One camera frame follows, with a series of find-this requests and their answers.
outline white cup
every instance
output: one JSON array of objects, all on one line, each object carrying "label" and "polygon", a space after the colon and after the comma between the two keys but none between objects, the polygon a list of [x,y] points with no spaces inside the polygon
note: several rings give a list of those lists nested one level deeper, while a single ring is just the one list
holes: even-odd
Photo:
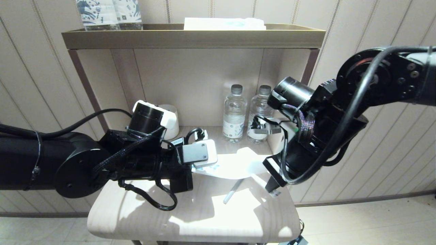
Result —
[{"label": "white cup", "polygon": [[179,115],[177,114],[177,108],[173,105],[159,105],[160,108],[174,112],[176,114],[176,125],[174,125],[174,128],[167,129],[167,132],[165,133],[165,136],[163,137],[166,140],[170,140],[175,138],[179,134]]}]

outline white paper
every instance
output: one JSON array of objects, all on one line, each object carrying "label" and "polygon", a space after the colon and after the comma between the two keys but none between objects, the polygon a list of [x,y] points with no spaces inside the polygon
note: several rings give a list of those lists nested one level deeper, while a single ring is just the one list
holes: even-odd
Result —
[{"label": "white paper", "polygon": [[263,20],[256,18],[185,18],[184,30],[190,31],[264,31]]},{"label": "white paper", "polygon": [[239,149],[236,154],[218,154],[218,162],[203,168],[192,168],[193,173],[218,178],[240,180],[254,174],[266,173],[263,161],[270,155],[258,155],[249,147]]}]

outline bottle cap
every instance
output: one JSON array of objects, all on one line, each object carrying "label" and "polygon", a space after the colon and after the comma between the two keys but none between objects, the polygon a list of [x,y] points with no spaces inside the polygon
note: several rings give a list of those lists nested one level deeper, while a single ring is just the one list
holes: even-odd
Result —
[{"label": "bottle cap", "polygon": [[260,85],[260,88],[259,88],[260,95],[269,95],[270,93],[271,93],[271,86]]},{"label": "bottle cap", "polygon": [[240,84],[233,84],[231,89],[232,94],[234,95],[240,95],[242,94],[242,85]]}]

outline metal frame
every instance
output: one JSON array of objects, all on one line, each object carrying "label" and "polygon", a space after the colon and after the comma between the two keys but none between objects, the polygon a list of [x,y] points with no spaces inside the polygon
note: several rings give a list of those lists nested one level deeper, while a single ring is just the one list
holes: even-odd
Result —
[{"label": "metal frame", "polygon": [[[305,48],[310,49],[302,83],[308,84],[325,31],[291,24],[265,24],[265,31],[184,31],[183,24],[144,24],[137,31],[63,32],[70,58],[95,111],[101,110],[78,56],[78,49],[123,48]],[[104,131],[106,119],[98,119]]]}]

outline black cable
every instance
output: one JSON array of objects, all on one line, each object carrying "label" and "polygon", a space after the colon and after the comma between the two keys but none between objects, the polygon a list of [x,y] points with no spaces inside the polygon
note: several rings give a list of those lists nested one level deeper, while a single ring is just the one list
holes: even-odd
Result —
[{"label": "black cable", "polygon": [[304,222],[300,219],[300,224],[301,224],[301,229],[300,229],[300,235],[303,233],[304,231]]},{"label": "black cable", "polygon": [[124,189],[126,189],[127,191],[133,191],[136,194],[142,196],[143,198],[145,198],[145,200],[147,200],[151,205],[153,205],[155,208],[159,209],[159,210],[163,210],[163,211],[171,211],[173,210],[176,206],[177,206],[177,197],[176,195],[169,190],[168,188],[166,188],[160,181],[160,179],[156,179],[155,183],[157,185],[157,187],[159,187],[160,189],[162,189],[163,191],[165,191],[170,197],[171,199],[173,199],[174,204],[171,206],[165,206],[162,205],[158,202],[156,202],[147,192],[145,192],[142,189],[139,189],[138,187],[135,187],[132,184],[126,184],[125,180],[118,180],[118,185]]},{"label": "black cable", "polygon": [[271,121],[264,116],[255,115],[253,118],[262,119],[269,124],[279,126],[283,130],[283,150],[280,158],[280,170],[283,173],[283,175],[286,175],[289,178],[288,171],[286,170],[286,154],[288,152],[288,132],[282,127],[282,125],[280,125],[280,123]]},{"label": "black cable", "polygon": [[294,118],[299,128],[298,142],[309,143],[313,135],[315,116],[309,112],[307,116],[304,117],[303,113],[297,107],[288,104],[283,104],[282,109],[294,110]]},{"label": "black cable", "polygon": [[145,143],[146,141],[150,140],[152,138],[152,136],[160,131],[163,130],[164,127],[160,126],[159,128],[157,128],[156,130],[154,130],[153,132],[151,132],[148,136],[145,136],[133,143],[131,143],[130,145],[122,148],[121,150],[117,151],[115,154],[113,154],[112,156],[106,158],[105,160],[103,160],[102,162],[100,162],[99,164],[95,165],[92,168],[92,174],[94,176],[97,176],[99,174],[99,172],[101,170],[103,170],[105,167],[107,167],[108,165],[112,164],[113,162],[115,162],[116,160],[125,157],[128,153],[130,153],[131,151],[133,151],[135,148],[137,148],[138,146],[140,146],[141,144]]},{"label": "black cable", "polygon": [[179,163],[179,166],[182,166],[182,159],[180,158],[180,154],[179,154],[179,150],[175,147],[175,145],[173,143],[171,143],[168,140],[164,140],[162,139],[162,142],[165,142],[167,145],[171,146],[171,148],[173,148],[174,150],[176,150],[176,154],[177,154],[177,161]]},{"label": "black cable", "polygon": [[393,52],[427,52],[429,48],[425,47],[388,47],[385,50],[378,53],[374,59],[371,61],[368,66],[365,74],[363,75],[356,92],[353,94],[353,98],[351,99],[350,104],[348,105],[347,110],[345,111],[344,116],[342,117],[337,129],[333,133],[333,136],[327,143],[324,150],[321,152],[319,157],[315,160],[315,162],[299,177],[296,179],[286,178],[285,181],[289,184],[300,184],[310,177],[312,177],[330,158],[333,151],[336,150],[336,146],[342,140],[346,130],[348,129],[351,120],[355,116],[357,109],[359,108],[360,103],[362,102],[363,97],[365,96],[365,92],[371,83],[375,72],[377,71],[378,66],[384,60],[386,56]]},{"label": "black cable", "polygon": [[350,144],[351,141],[348,141],[345,145],[342,146],[342,148],[339,150],[339,153],[337,154],[337,156],[331,160],[331,161],[327,161],[326,163],[323,164],[323,166],[326,167],[330,167],[333,166],[337,163],[339,163],[340,160],[342,160],[342,158],[344,157],[345,152],[348,149],[348,145]]},{"label": "black cable", "polygon": [[[130,114],[129,112],[123,110],[123,109],[104,109],[98,112],[95,112],[85,118],[83,118],[82,120],[76,122],[75,124],[64,128],[62,130],[56,131],[56,132],[52,132],[52,133],[39,133],[39,135],[41,136],[41,139],[43,140],[47,140],[47,139],[52,139],[52,138],[56,138],[59,136],[62,136],[66,133],[70,133],[71,131],[75,130],[76,128],[80,127],[81,125],[83,125],[84,123],[86,123],[87,121],[93,119],[94,117],[101,115],[103,113],[107,113],[107,112],[122,112],[126,115],[128,115],[129,117],[132,117],[132,114]],[[0,132],[2,133],[7,133],[7,134],[11,134],[11,135],[16,135],[16,136],[21,136],[21,137],[25,137],[25,138],[36,138],[35,136],[35,132],[32,130],[27,130],[27,129],[21,129],[21,128],[17,128],[14,126],[9,126],[9,125],[4,125],[4,124],[0,124]]]},{"label": "black cable", "polygon": [[203,131],[202,128],[195,128],[195,129],[192,129],[191,131],[189,131],[189,132],[186,134],[186,136],[185,136],[186,144],[188,144],[188,142],[189,142],[189,137],[191,137],[191,135],[193,135],[195,132],[202,132],[202,131]]}]

